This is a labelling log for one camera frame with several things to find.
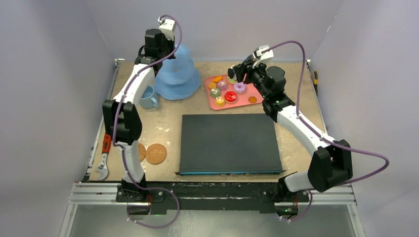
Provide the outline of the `yellow small cake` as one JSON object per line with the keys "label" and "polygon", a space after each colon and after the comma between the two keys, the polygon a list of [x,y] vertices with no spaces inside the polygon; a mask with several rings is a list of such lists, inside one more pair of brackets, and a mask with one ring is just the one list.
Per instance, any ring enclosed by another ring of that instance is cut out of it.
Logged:
{"label": "yellow small cake", "polygon": [[218,107],[223,107],[223,106],[225,106],[225,100],[224,100],[224,97],[223,97],[223,96],[218,96],[218,97],[216,97],[216,98],[215,98],[215,104],[216,104]]}

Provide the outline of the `blue three-tier cake stand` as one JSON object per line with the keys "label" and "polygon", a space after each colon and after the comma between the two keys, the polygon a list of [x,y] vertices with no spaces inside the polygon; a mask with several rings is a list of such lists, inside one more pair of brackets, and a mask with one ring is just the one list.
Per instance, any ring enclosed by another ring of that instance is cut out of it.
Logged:
{"label": "blue three-tier cake stand", "polygon": [[166,100],[181,100],[190,97],[200,87],[201,79],[190,50],[181,44],[175,59],[167,59],[154,80],[157,94]]}

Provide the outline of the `red round cake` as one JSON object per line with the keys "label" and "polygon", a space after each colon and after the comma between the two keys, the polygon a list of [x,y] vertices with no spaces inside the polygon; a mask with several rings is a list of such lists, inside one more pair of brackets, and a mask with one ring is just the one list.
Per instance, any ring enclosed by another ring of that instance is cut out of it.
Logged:
{"label": "red round cake", "polygon": [[235,93],[234,91],[227,91],[224,94],[224,100],[226,103],[229,104],[235,103],[237,101],[237,93]]}

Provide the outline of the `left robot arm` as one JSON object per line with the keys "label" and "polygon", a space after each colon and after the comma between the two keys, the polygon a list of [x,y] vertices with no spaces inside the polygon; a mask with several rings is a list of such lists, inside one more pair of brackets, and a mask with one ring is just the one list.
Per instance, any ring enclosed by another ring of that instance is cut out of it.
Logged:
{"label": "left robot arm", "polygon": [[173,30],[146,30],[145,43],[138,51],[129,79],[114,99],[105,100],[102,104],[106,134],[112,137],[113,145],[118,148],[125,172],[119,192],[135,202],[145,200],[148,195],[139,158],[138,140],[142,122],[136,104],[163,61],[174,58],[177,50],[174,39]]}

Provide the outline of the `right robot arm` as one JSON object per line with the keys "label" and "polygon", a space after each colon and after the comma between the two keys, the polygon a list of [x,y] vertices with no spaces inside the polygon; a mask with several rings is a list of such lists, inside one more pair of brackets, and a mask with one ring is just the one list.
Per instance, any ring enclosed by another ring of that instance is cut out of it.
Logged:
{"label": "right robot arm", "polygon": [[314,127],[285,93],[285,71],[277,66],[256,67],[241,63],[228,69],[237,82],[252,84],[263,98],[267,116],[286,128],[312,156],[306,172],[295,172],[278,181],[278,198],[289,201],[298,191],[324,192],[353,177],[349,143],[337,141]]}

